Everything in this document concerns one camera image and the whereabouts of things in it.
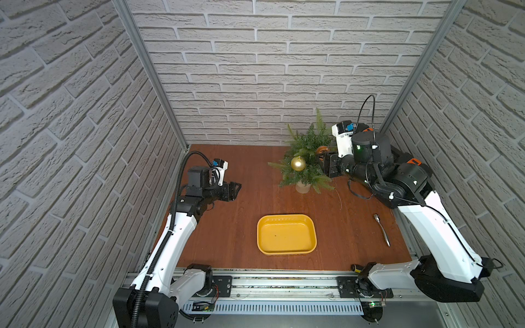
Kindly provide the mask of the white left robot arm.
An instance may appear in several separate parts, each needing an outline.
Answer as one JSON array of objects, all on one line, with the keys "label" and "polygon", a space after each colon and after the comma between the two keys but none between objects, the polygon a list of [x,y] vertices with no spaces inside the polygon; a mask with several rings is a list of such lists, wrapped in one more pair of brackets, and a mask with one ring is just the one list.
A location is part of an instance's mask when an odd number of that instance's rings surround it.
[{"label": "white left robot arm", "polygon": [[213,271],[207,265],[190,265],[173,278],[176,265],[192,232],[208,206],[231,202],[241,189],[224,180],[228,162],[214,159],[211,166],[188,171],[185,195],[168,215],[151,257],[128,288],[119,288],[113,309],[119,327],[174,327],[180,309],[197,293],[213,288]]}]

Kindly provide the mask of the matte gold ball ornament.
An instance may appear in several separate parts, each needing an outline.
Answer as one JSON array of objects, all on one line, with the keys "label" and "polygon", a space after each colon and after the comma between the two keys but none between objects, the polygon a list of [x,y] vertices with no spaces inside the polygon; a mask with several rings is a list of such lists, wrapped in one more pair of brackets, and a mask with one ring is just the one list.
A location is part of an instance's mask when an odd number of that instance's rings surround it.
[{"label": "matte gold ball ornament", "polygon": [[295,156],[291,159],[291,168],[295,172],[301,172],[306,168],[306,160],[301,156]]}]

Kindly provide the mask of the shiny brown ball ornament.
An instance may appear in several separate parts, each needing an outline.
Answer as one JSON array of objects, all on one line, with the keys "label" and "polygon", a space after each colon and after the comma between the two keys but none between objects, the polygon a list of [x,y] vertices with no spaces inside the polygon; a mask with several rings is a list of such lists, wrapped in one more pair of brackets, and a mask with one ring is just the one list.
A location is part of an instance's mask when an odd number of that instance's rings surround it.
[{"label": "shiny brown ball ornament", "polygon": [[315,151],[315,154],[317,156],[321,156],[322,154],[325,154],[325,153],[328,153],[329,152],[329,148],[327,146],[320,146],[318,147],[318,149]]}]

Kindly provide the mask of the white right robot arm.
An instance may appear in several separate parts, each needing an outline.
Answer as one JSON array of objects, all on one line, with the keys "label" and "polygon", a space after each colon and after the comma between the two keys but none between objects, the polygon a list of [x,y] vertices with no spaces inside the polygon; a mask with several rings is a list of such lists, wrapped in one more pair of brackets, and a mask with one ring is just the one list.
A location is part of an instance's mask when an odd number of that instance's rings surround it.
[{"label": "white right robot arm", "polygon": [[332,127],[337,150],[318,156],[329,178],[348,176],[366,187],[390,209],[403,214],[430,253],[410,262],[354,265],[354,288],[362,297],[383,295],[392,288],[418,289],[440,303],[478,302],[484,277],[495,268],[481,257],[457,229],[431,181],[431,168],[392,146],[387,135],[350,122]]}]

